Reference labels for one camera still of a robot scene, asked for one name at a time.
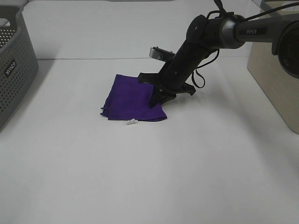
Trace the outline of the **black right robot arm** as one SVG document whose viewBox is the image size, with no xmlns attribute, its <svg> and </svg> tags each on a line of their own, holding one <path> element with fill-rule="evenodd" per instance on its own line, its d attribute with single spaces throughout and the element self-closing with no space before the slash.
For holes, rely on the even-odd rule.
<svg viewBox="0 0 299 224">
<path fill-rule="evenodd" d="M 246 42 L 269 42 L 272 54 L 278 56 L 282 68 L 299 77 L 299 16 L 247 21 L 239 15 L 208 19 L 197 16 L 189 25 L 186 38 L 177 53 L 153 47 L 150 57 L 164 61 L 158 73 L 140 73 L 138 81 L 154 86 L 150 107 L 173 100 L 177 94 L 193 95 L 194 86 L 186 80 L 201 61 L 220 49 L 237 49 Z"/>
</svg>

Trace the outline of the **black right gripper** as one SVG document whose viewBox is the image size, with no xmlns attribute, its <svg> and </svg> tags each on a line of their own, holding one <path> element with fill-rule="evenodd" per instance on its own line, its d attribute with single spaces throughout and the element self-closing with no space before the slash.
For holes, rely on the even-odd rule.
<svg viewBox="0 0 299 224">
<path fill-rule="evenodd" d="M 154 86 L 149 100 L 150 108 L 157 104 L 164 104 L 176 97 L 176 94 L 188 93 L 191 96 L 195 93 L 194 86 L 187 84 L 189 75 L 172 66 L 172 62 L 166 62 L 158 73 L 140 73 L 138 82 Z"/>
</svg>

